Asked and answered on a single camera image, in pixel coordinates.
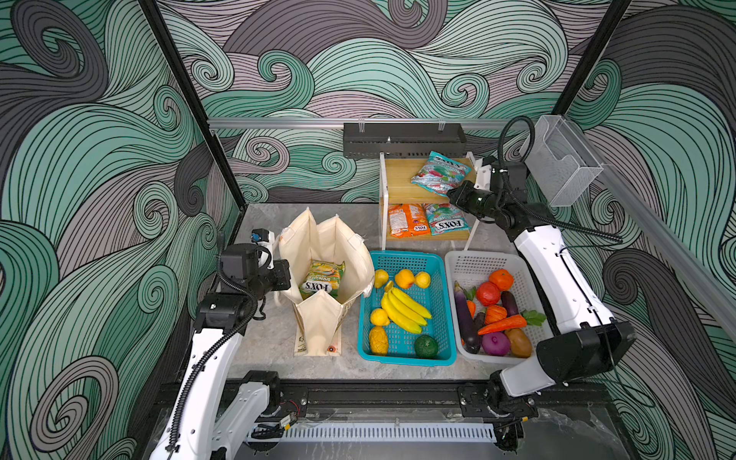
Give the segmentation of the yellow green Fox's candy bag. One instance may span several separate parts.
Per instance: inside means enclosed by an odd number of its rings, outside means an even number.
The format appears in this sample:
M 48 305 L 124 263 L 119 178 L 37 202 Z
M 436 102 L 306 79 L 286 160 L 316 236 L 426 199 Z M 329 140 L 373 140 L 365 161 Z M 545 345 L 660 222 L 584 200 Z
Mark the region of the yellow green Fox's candy bag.
M 331 297 L 337 298 L 345 268 L 345 263 L 312 260 L 307 275 L 299 286 L 302 299 L 306 300 L 318 291 L 325 291 Z

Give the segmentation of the teal red candy bag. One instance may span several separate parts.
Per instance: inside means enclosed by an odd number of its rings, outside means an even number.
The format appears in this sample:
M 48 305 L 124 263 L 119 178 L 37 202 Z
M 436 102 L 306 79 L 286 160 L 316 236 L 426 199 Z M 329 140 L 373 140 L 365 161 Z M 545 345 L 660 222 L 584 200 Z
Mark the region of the teal red candy bag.
M 410 182 L 435 195 L 445 196 L 464 181 L 471 169 L 464 163 L 432 151 L 427 162 Z

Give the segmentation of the cream canvas grocery bag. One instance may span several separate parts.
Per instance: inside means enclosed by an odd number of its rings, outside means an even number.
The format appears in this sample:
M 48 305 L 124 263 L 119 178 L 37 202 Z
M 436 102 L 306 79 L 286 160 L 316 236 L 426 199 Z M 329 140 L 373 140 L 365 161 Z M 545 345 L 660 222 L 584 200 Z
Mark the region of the cream canvas grocery bag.
M 339 216 L 318 223 L 307 209 L 279 235 L 291 287 L 276 298 L 293 306 L 295 356 L 339 356 L 341 325 L 356 300 L 374 287 L 375 270 L 364 239 Z

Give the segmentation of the yellow banana bunch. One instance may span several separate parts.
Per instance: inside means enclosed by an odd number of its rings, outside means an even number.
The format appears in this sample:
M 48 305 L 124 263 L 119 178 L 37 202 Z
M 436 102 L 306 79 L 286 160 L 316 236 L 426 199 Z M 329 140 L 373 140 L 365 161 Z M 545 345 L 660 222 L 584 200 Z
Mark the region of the yellow banana bunch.
M 429 325 L 427 320 L 431 319 L 430 314 L 421 314 L 412 306 L 404 302 L 404 298 L 400 297 L 399 290 L 396 289 L 392 282 L 384 287 L 383 297 L 381 297 L 381 308 L 386 311 L 391 322 L 396 324 L 400 329 L 414 335 L 419 335 L 423 331 L 423 327 Z

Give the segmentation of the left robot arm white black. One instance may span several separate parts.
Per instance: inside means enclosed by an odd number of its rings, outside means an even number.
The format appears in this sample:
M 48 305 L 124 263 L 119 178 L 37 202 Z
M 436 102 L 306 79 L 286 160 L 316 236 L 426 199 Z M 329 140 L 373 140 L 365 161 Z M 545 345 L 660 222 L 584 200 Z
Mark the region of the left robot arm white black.
M 256 229 L 249 243 L 218 257 L 214 291 L 197 307 L 187 371 L 153 459 L 232 459 L 257 419 L 279 404 L 275 372 L 251 371 L 222 408 L 231 364 L 249 323 L 264 319 L 266 295 L 291 286 L 289 263 L 273 257 L 275 237 Z

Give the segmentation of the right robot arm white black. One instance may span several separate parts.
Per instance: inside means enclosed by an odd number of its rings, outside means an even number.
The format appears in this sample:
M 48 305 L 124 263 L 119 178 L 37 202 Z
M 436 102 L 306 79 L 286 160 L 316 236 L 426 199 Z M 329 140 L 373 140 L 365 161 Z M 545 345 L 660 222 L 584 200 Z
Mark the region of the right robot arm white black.
M 465 181 L 448 192 L 451 204 L 479 220 L 490 219 L 506 233 L 536 277 L 548 304 L 552 337 L 537 345 L 534 356 L 489 379 L 487 400 L 492 414 L 511 419 L 536 416 L 531 401 L 534 393 L 615 370 L 636 341 L 632 324 L 616 320 L 595 295 L 570 255 L 562 232 L 571 230 L 614 242 L 619 237 L 560 222 L 547 206 L 528 203 L 523 180 L 513 177 L 515 168 L 524 165 L 507 164 L 504 154 L 508 131 L 520 123 L 529 128 L 527 146 L 532 148 L 534 122 L 527 116 L 511 119 L 498 138 L 489 189 L 478 189 Z

